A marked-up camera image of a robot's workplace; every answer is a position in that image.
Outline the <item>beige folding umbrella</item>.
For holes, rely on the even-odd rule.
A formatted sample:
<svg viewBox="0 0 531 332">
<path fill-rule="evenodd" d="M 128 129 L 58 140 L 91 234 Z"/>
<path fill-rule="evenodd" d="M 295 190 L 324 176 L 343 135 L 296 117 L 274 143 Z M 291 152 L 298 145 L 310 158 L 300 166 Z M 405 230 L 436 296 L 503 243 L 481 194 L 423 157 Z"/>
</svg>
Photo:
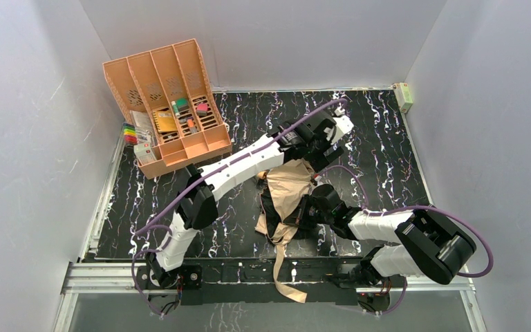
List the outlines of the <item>beige folding umbrella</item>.
<svg viewBox="0 0 531 332">
<path fill-rule="evenodd" d="M 266 175 L 267 186 L 260 193 L 261 213 L 255 230 L 263 234 L 274 246 L 276 258 L 273 280 L 278 292 L 292 301 L 305 303 L 307 294 L 278 280 L 286 254 L 286 246 L 298 231 L 298 227 L 286 225 L 283 220 L 299 206 L 303 195 L 311 188 L 314 171 L 303 160 L 292 160 L 272 168 Z"/>
</svg>

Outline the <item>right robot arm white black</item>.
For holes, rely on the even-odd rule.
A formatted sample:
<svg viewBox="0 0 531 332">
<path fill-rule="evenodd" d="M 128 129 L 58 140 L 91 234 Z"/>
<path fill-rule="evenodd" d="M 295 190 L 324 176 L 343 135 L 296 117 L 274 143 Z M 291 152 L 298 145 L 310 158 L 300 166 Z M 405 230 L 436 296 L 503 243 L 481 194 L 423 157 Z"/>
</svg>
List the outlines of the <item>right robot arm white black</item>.
<svg viewBox="0 0 531 332">
<path fill-rule="evenodd" d="M 347 205 L 329 184 L 303 195 L 284 223 L 303 230 L 329 225 L 345 239 L 384 242 L 359 263 L 339 266 L 329 275 L 343 288 L 374 286 L 395 275 L 426 276 L 446 285 L 477 249 L 466 232 L 433 207 L 374 212 Z"/>
</svg>

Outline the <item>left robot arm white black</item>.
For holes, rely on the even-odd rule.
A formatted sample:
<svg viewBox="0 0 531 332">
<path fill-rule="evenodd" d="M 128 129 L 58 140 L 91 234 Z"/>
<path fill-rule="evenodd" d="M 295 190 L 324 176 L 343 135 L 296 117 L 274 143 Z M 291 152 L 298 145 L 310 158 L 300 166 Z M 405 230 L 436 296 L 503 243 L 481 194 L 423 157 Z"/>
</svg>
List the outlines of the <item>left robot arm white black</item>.
<svg viewBox="0 0 531 332">
<path fill-rule="evenodd" d="M 153 228 L 166 231 L 155 250 L 145 254 L 147 280 L 160 289 L 177 282 L 176 269 L 183 264 L 188 247 L 199 231 L 219 217 L 217 203 L 231 189 L 257 175 L 292 160 L 303 160 L 315 170 L 328 166 L 342 154 L 335 144 L 354 125 L 347 115 L 321 110 L 298 120 L 282 122 L 252 145 L 216 163 L 186 167 L 184 190 L 157 220 L 171 214 L 169 224 Z"/>
</svg>

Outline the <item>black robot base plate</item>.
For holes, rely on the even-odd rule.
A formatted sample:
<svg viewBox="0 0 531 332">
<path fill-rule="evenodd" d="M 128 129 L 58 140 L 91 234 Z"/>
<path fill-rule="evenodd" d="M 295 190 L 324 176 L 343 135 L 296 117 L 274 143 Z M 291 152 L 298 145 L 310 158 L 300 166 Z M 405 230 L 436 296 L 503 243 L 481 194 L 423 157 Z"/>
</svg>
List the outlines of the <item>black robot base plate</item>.
<svg viewBox="0 0 531 332">
<path fill-rule="evenodd" d="M 281 295 L 273 280 L 274 259 L 187 259 L 176 269 L 177 282 L 160 289 L 147 280 L 146 261 L 136 267 L 137 285 L 153 304 L 165 308 L 173 296 L 183 306 L 219 303 L 290 303 Z M 370 283 L 368 275 L 356 268 L 360 258 L 314 257 L 284 259 L 278 280 L 307 294 L 307 302 L 326 302 L 345 306 L 380 299 L 375 305 L 388 305 L 387 296 L 404 284 L 403 277 L 385 277 Z"/>
</svg>

